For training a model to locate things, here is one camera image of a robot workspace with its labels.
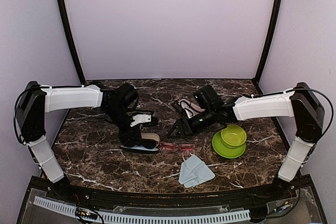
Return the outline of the black glasses case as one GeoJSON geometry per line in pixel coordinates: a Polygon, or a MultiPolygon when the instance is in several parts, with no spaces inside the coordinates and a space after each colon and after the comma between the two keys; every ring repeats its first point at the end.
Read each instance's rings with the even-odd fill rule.
{"type": "Polygon", "coordinates": [[[142,154],[154,154],[159,151],[160,136],[156,133],[141,133],[140,143],[135,144],[133,147],[126,147],[121,145],[122,150],[142,154]]]}

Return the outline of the black aviator sunglasses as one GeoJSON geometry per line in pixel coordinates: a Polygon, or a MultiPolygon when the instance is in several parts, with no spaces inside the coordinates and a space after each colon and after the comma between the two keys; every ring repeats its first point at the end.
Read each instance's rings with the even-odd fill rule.
{"type": "Polygon", "coordinates": [[[141,142],[141,143],[135,143],[132,146],[129,145],[129,148],[134,148],[136,146],[144,147],[144,148],[147,148],[147,149],[154,149],[157,146],[157,142],[156,141],[144,141],[144,142],[141,142]]]}

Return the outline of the pink translucent sunglasses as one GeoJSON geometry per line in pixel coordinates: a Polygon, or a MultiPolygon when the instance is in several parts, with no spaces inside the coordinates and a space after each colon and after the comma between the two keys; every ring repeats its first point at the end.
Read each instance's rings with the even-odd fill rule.
{"type": "Polygon", "coordinates": [[[161,142],[160,146],[167,151],[180,150],[182,152],[191,152],[194,150],[193,144],[175,144],[175,143],[161,142]]]}

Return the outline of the pink glasses case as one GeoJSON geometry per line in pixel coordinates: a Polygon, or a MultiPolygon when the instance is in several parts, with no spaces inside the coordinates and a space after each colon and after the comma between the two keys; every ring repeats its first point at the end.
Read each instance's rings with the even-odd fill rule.
{"type": "Polygon", "coordinates": [[[197,113],[201,113],[204,111],[204,109],[202,109],[200,106],[198,106],[197,104],[195,103],[191,103],[191,107],[194,111],[196,111],[197,113]]]}

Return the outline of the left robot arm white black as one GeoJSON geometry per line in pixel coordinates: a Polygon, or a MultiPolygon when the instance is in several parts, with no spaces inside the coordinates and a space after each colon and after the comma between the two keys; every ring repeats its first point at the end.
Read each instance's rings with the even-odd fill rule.
{"type": "Polygon", "coordinates": [[[68,112],[100,109],[118,128],[122,145],[135,147],[142,144],[142,135],[140,127],[131,124],[129,106],[138,98],[129,83],[117,88],[102,83],[55,87],[30,81],[14,105],[13,128],[17,140],[28,147],[46,178],[54,184],[54,193],[69,201],[74,197],[74,189],[63,181],[66,175],[52,148],[68,112]]]}

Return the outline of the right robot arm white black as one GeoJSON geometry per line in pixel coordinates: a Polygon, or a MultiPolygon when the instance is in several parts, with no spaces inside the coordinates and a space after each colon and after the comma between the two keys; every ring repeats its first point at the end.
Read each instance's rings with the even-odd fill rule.
{"type": "Polygon", "coordinates": [[[223,101],[211,85],[206,85],[193,93],[202,111],[191,118],[176,120],[167,137],[180,139],[198,135],[215,123],[228,125],[258,118],[293,118],[295,138],[278,171],[279,180],[268,187],[269,197],[278,200],[287,193],[287,182],[294,179],[333,122],[334,108],[330,108],[330,121],[325,124],[325,109],[317,95],[330,101],[324,93],[305,82],[284,91],[241,95],[223,101]]]}

